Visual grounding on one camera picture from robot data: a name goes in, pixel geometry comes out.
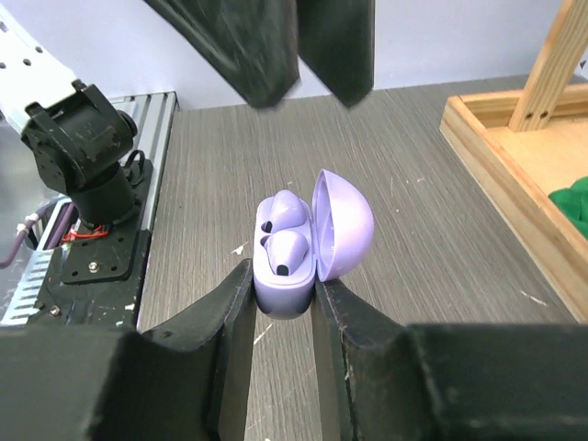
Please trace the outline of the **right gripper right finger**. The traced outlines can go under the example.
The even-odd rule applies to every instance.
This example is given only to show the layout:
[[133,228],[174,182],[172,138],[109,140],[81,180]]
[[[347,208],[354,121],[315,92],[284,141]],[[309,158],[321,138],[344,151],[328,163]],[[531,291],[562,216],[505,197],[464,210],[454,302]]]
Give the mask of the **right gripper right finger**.
[[587,437],[583,325],[401,325],[339,280],[311,322],[326,440]]

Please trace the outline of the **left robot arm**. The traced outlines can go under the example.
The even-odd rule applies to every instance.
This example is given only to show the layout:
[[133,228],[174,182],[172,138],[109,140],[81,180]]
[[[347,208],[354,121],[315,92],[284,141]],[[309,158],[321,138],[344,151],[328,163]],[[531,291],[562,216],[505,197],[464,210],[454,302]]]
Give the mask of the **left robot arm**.
[[[374,85],[371,1],[153,1],[252,108],[278,105],[307,65],[346,107]],[[1,112],[32,151],[43,183],[83,221],[110,226],[138,211],[120,165],[137,126],[7,12],[1,15]]]

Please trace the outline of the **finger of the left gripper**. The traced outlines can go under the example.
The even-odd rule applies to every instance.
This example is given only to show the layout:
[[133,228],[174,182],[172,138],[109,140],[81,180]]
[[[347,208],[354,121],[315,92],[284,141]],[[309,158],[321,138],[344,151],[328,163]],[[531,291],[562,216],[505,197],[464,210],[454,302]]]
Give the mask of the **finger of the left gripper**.
[[294,1],[152,0],[148,5],[250,107],[277,106],[299,79]]
[[345,107],[372,90],[374,0],[298,1],[299,56]]

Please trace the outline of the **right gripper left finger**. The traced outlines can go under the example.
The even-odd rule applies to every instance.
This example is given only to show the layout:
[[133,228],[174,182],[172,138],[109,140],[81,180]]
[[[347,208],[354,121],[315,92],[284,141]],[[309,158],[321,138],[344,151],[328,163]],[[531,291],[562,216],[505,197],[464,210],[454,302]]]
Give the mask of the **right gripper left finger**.
[[245,259],[146,332],[42,325],[1,332],[4,440],[241,440],[256,318]]

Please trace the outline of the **purple earbud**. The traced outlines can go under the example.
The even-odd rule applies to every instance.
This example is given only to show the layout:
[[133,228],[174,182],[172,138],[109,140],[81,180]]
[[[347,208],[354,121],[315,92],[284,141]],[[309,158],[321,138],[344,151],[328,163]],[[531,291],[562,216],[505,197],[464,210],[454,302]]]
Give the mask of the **purple earbud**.
[[276,276],[291,276],[302,264],[309,244],[306,237],[297,231],[283,230],[267,235],[261,240],[266,250],[272,272]]
[[269,214],[262,223],[263,232],[274,233],[303,225],[308,219],[302,200],[290,190],[278,191],[272,199]]

